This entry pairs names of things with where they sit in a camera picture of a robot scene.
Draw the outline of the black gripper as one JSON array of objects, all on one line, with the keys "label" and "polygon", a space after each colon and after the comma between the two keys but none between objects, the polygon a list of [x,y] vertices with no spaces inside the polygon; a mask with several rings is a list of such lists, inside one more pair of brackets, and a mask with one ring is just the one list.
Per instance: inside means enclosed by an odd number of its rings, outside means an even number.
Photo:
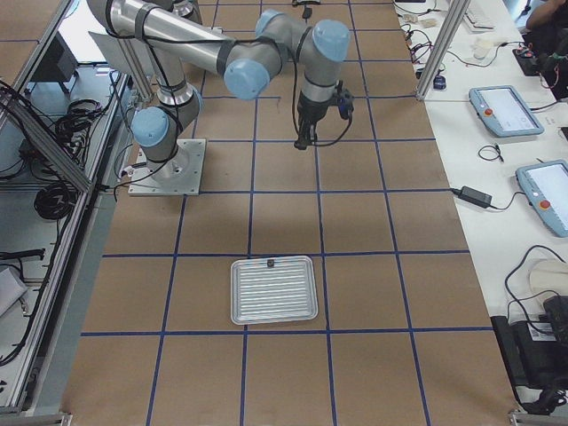
[{"label": "black gripper", "polygon": [[323,102],[316,102],[309,99],[302,92],[299,95],[298,110],[298,135],[295,142],[296,149],[306,149],[308,138],[310,142],[317,142],[318,135],[316,131],[317,123],[323,119],[329,107],[337,107],[340,117],[347,120],[348,124],[345,130],[340,134],[342,138],[349,130],[353,120],[353,96],[349,91],[335,91],[331,99]]}]

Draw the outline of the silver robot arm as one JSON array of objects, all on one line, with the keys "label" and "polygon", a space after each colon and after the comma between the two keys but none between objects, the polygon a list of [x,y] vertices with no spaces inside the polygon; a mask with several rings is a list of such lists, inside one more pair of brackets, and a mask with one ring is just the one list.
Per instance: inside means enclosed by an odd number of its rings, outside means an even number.
[{"label": "silver robot arm", "polygon": [[94,18],[119,44],[130,75],[144,80],[134,43],[144,45],[158,83],[157,106],[134,114],[130,128],[144,166],[131,173],[132,196],[196,195],[200,191],[206,142],[182,138],[198,117],[201,96],[187,81],[189,63],[222,77],[235,98],[253,100],[288,62],[304,66],[304,82],[293,95],[295,148],[318,145],[317,124],[330,107],[352,121],[352,95],[339,79],[351,41],[340,21],[309,26],[284,12],[268,9],[255,35],[238,40],[180,16],[169,1],[90,1]]}]

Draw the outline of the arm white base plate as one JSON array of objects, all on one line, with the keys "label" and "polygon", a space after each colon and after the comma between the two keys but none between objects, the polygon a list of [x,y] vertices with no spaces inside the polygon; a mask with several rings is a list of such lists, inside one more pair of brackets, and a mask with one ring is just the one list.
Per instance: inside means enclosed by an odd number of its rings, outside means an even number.
[{"label": "arm white base plate", "polygon": [[201,189],[201,176],[207,140],[179,138],[177,153],[165,165],[149,162],[142,148],[138,150],[136,167],[130,177],[130,196],[177,196],[198,195]]}]

